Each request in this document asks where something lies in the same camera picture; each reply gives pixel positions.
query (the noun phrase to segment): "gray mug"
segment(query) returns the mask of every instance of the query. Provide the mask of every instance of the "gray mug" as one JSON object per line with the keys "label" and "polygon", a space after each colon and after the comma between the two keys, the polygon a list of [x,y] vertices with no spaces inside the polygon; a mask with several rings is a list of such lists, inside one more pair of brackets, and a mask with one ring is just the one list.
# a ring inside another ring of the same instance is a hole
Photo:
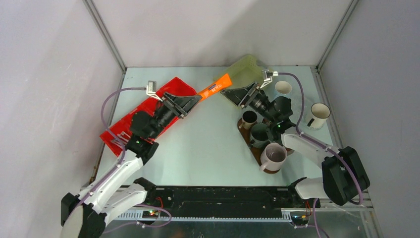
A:
{"label": "gray mug", "polygon": [[264,123],[257,123],[251,127],[250,142],[248,147],[264,148],[270,143],[267,135],[268,125]]}

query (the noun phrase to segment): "white table surface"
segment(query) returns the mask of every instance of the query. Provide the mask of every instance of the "white table surface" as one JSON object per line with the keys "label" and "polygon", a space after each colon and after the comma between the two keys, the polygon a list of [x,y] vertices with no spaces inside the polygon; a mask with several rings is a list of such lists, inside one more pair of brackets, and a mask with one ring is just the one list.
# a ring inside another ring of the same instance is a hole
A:
{"label": "white table surface", "polygon": [[[295,74],[302,82],[305,97],[313,102],[320,102],[309,66],[271,68]],[[209,86],[213,77],[224,69],[225,67],[128,68],[122,88],[145,86],[148,80],[156,81],[157,87],[160,88],[172,78],[179,77],[199,92]],[[294,79],[279,76],[265,89],[267,95],[271,96],[270,99],[279,95],[274,90],[274,85],[281,80],[289,82],[293,88],[286,96],[298,98],[300,90]],[[112,123],[146,98],[144,91],[121,93]],[[291,117],[293,122],[296,122],[296,114]],[[321,169],[297,152],[287,158],[278,173],[269,175],[260,172],[257,162],[237,129],[240,117],[241,110],[220,94],[199,103],[186,118],[177,121],[156,140],[159,147],[155,155],[123,185],[130,185],[135,179],[144,177],[156,185],[286,186],[301,177],[321,176]],[[326,124],[318,131],[311,131],[305,126],[301,128],[305,133],[332,144]],[[97,178],[103,175],[115,160],[116,156],[105,146]]]}

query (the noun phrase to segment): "red basket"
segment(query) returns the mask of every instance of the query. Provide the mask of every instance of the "red basket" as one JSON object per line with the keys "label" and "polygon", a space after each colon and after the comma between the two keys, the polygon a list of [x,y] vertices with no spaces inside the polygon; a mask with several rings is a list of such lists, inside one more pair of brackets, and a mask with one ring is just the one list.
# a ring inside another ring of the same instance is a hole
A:
{"label": "red basket", "polygon": [[[193,96],[197,94],[194,88],[190,87],[188,84],[186,84],[184,81],[182,81],[181,79],[177,77],[173,78],[163,87],[161,87],[156,92],[156,94],[159,97],[162,97],[163,93],[165,92],[168,92],[176,96]],[[115,135],[117,135],[124,143],[127,143],[131,137],[131,132],[129,128],[130,128],[131,118],[133,114],[139,111],[145,111],[149,115],[153,116],[157,102],[158,101],[154,98],[146,99],[144,102],[138,105],[135,109],[133,109],[129,114],[125,115],[121,120],[117,121],[117,123],[112,125],[110,127],[110,130]],[[178,118],[175,118],[167,127],[165,127],[162,133],[164,133],[168,128],[170,128],[177,120]],[[111,149],[111,151],[116,156],[119,156],[119,154],[122,152],[122,147],[118,144],[115,138],[108,131],[103,132],[100,135],[100,138],[105,142],[105,144]]]}

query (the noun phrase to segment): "white mug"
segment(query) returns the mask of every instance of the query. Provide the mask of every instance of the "white mug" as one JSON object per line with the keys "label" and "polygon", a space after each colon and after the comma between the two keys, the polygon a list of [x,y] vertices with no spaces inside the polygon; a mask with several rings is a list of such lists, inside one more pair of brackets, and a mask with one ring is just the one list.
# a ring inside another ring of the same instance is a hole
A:
{"label": "white mug", "polygon": [[261,154],[260,171],[278,171],[287,158],[286,148],[278,143],[270,143]]}
{"label": "white mug", "polygon": [[248,130],[251,125],[257,122],[257,114],[253,111],[246,111],[242,114],[242,124],[239,128],[244,128]]}
{"label": "white mug", "polygon": [[324,103],[315,103],[306,117],[307,126],[311,130],[318,130],[331,115],[331,110]]}

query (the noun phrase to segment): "white wall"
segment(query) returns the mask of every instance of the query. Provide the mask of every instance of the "white wall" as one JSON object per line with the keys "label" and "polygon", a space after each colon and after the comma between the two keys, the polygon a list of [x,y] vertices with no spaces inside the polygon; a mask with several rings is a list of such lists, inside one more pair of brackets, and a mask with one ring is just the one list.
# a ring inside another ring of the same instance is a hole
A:
{"label": "white wall", "polygon": [[96,0],[130,66],[317,64],[350,0]]}
{"label": "white wall", "polygon": [[321,71],[385,237],[419,237],[420,2],[361,1]]}
{"label": "white wall", "polygon": [[58,237],[121,71],[81,0],[1,1],[0,32],[0,237]]}

